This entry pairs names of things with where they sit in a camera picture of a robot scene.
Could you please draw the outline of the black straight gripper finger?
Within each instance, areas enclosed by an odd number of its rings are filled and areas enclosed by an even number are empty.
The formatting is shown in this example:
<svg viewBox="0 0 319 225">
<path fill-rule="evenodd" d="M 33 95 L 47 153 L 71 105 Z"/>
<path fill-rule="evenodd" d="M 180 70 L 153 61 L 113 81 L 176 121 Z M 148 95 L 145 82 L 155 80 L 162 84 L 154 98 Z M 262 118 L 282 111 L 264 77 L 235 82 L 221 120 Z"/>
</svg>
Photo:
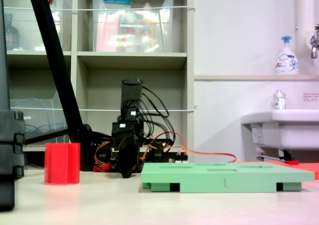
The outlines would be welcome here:
<svg viewBox="0 0 319 225">
<path fill-rule="evenodd" d="M 139 146 L 135 134 L 122 139 L 119 145 L 118 168 L 123 178 L 130 178 L 139 165 Z"/>
</svg>

